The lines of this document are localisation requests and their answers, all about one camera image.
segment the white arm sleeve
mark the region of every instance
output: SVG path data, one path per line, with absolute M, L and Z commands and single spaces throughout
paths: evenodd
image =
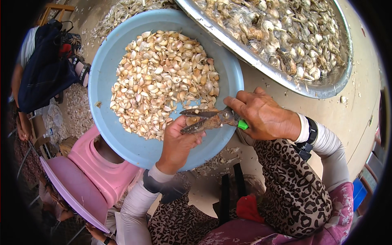
M 154 165 L 149 171 L 149 176 L 163 183 L 171 180 L 174 175 L 164 174 Z M 159 193 L 154 194 L 144 188 L 142 178 L 128 193 L 121 208 L 125 244 L 151 245 L 146 213 L 158 195 Z
M 305 142 L 309 138 L 309 122 L 297 113 L 301 121 L 301 133 L 295 143 Z M 312 143 L 313 151 L 320 156 L 323 164 L 322 181 L 328 191 L 350 181 L 344 147 L 339 138 L 324 125 L 316 122 L 317 137 Z

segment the pink stool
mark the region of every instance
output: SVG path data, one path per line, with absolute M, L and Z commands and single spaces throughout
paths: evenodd
M 144 169 L 127 161 L 114 164 L 99 155 L 94 146 L 94 139 L 99 135 L 100 133 L 94 125 L 76 141 L 68 158 L 97 187 L 105 198 L 109 209 L 120 200 L 131 182 L 133 185 L 136 183 Z

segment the blue basin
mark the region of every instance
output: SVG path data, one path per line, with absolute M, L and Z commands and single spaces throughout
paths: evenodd
M 109 104 L 111 87 L 117 80 L 116 68 L 126 53 L 125 47 L 136 36 L 150 30 L 181 31 L 185 36 L 200 42 L 207 56 L 214 59 L 214 66 L 220 76 L 220 94 L 215 104 L 217 109 L 225 108 L 223 99 L 226 96 L 235 97 L 239 90 L 244 89 L 238 59 L 225 47 L 217 45 L 208 33 L 182 11 L 151 10 L 137 14 L 116 27 L 94 57 L 89 76 L 89 104 L 94 122 L 109 146 L 128 162 L 144 169 L 151 169 L 159 160 L 163 142 L 145 140 L 137 134 L 126 132 Z M 100 108 L 94 106 L 97 101 L 102 103 Z M 177 118 L 182 110 L 179 103 L 177 113 L 171 113 L 170 117 Z M 234 131 L 235 127 L 229 125 L 208 130 L 203 143 L 191 150 L 187 163 L 179 172 L 193 169 L 214 157 L 227 144 Z

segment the pink plastic lid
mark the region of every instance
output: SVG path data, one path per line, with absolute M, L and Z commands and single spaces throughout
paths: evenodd
M 47 162 L 40 157 L 46 174 L 64 200 L 96 228 L 106 228 L 107 204 L 88 177 L 68 158 L 58 156 Z

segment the rusty shears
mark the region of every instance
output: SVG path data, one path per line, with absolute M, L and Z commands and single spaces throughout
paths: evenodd
M 180 112 L 180 114 L 185 116 L 199 116 L 201 118 L 201 120 L 197 123 L 181 130 L 182 133 L 186 134 L 201 132 L 206 129 L 220 128 L 223 126 L 223 124 L 239 127 L 243 130 L 248 128 L 248 124 L 245 122 L 245 120 L 241 119 L 241 116 L 234 112 L 230 107 L 226 107 L 222 111 L 209 111 L 208 109 L 188 109 Z

